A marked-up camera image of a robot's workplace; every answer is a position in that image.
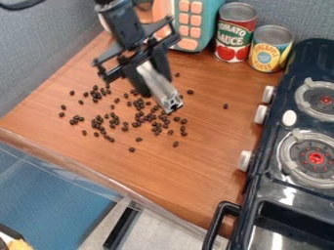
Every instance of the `red can label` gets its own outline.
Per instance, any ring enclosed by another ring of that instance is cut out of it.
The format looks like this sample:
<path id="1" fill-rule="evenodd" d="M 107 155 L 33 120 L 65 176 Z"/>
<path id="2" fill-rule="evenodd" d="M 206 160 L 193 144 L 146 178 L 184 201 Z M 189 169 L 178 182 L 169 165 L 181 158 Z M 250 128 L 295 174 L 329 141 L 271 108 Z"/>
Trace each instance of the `red can label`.
<path id="1" fill-rule="evenodd" d="M 246 23 L 219 20 L 216 57 L 229 63 L 245 61 L 249 55 L 254 28 L 255 20 Z"/>

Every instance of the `text on can label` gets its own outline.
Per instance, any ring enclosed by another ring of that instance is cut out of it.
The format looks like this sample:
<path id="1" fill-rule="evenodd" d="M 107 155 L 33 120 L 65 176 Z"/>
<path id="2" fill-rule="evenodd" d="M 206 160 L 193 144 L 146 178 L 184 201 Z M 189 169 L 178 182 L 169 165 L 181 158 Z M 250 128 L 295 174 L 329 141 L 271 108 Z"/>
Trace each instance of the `text on can label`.
<path id="1" fill-rule="evenodd" d="M 220 42 L 228 46 L 245 46 L 251 40 L 252 33 L 246 28 L 219 21 L 217 38 Z"/>

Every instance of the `wooden countertop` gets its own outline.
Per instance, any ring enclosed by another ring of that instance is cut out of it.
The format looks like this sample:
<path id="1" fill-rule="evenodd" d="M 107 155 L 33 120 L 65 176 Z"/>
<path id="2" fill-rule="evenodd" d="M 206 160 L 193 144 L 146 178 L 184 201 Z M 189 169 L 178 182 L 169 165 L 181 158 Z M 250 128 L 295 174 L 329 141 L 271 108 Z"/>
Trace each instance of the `wooden countertop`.
<path id="1" fill-rule="evenodd" d="M 111 85 L 112 95 L 98 104 L 82 97 L 93 85 L 104 86 L 91 61 L 109 45 L 110 38 L 104 32 L 2 118 L 0 140 L 33 153 L 38 150 L 29 148 L 32 145 L 51 150 L 102 175 L 68 167 L 71 171 L 95 181 L 108 177 L 181 218 L 208 228 L 220 201 L 241 201 L 245 175 L 236 168 L 238 157 L 257 142 L 261 132 L 261 127 L 253 123 L 257 105 L 265 86 L 277 84 L 281 74 L 258 72 L 247 62 L 218 62 L 209 51 L 170 52 L 173 74 L 181 74 L 174 78 L 174 84 L 185 102 L 170 117 L 188 120 L 188 136 L 180 136 L 180 125 L 174 121 L 170 127 L 176 133 L 167 136 L 164 131 L 158 137 L 150 132 L 150 124 L 136 129 L 130 126 L 129 132 L 106 125 L 116 139 L 113 144 L 102 136 L 95 138 L 90 121 L 98 114 L 111 112 L 109 106 L 115 98 L 121 99 L 115 109 L 121 121 L 132 121 L 135 109 L 123 98 L 131 85 L 127 80 L 117 80 Z M 194 95 L 187 95 L 188 89 Z M 69 95 L 71 90 L 76 93 L 74 97 Z M 59 118 L 61 104 L 67 106 L 64 118 Z M 223 109 L 223 104 L 229 104 L 229 109 Z M 84 116 L 85 121 L 70 126 L 68 120 L 76 114 Z M 81 134 L 83 129 L 88 131 L 86 137 Z M 13 134 L 4 136 L 4 131 Z M 141 143 L 135 142 L 138 136 L 144 139 Z M 13 143 L 11 137 L 13 141 L 25 138 L 27 143 Z M 174 141 L 180 146 L 172 147 Z M 137 149 L 135 153 L 128 150 L 130 146 Z M 63 167 L 68 166 L 66 162 L 69 160 L 63 161 Z"/>

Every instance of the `stove knob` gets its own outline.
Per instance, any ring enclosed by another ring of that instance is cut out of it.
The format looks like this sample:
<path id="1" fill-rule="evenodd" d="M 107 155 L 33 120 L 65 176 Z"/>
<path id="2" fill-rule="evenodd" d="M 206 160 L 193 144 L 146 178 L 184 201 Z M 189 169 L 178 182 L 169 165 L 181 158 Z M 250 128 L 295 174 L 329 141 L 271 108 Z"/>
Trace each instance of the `stove knob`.
<path id="1" fill-rule="evenodd" d="M 273 96 L 273 91 L 274 91 L 274 87 L 273 86 L 266 86 L 265 88 L 265 92 L 262 95 L 262 102 L 265 104 L 270 104 L 271 103 L 271 99 Z"/>
<path id="2" fill-rule="evenodd" d="M 251 151 L 243 150 L 240 154 L 238 169 L 241 170 L 242 172 L 247 172 L 251 157 L 252 157 Z"/>
<path id="3" fill-rule="evenodd" d="M 266 116 L 267 116 L 268 107 L 266 105 L 259 105 L 256 110 L 256 114 L 254 117 L 254 122 L 257 124 L 264 124 Z"/>
<path id="4" fill-rule="evenodd" d="M 297 114 L 293 110 L 286 110 L 282 117 L 282 123 L 285 127 L 292 127 L 297 122 Z"/>

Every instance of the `tomato sauce can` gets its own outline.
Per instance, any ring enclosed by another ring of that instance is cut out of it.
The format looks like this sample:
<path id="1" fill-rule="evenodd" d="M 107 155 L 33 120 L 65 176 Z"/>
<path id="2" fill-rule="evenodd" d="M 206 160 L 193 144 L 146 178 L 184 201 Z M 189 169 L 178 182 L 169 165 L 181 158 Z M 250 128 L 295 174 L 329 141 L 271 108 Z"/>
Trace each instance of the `tomato sauce can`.
<path id="1" fill-rule="evenodd" d="M 293 44 L 293 34 L 277 25 L 261 26 L 254 32 L 249 55 L 250 65 L 262 72 L 274 73 L 285 68 Z"/>
<path id="2" fill-rule="evenodd" d="M 257 18 L 256 10 L 249 4 L 223 5 L 219 10 L 215 56 L 229 63 L 245 61 Z"/>

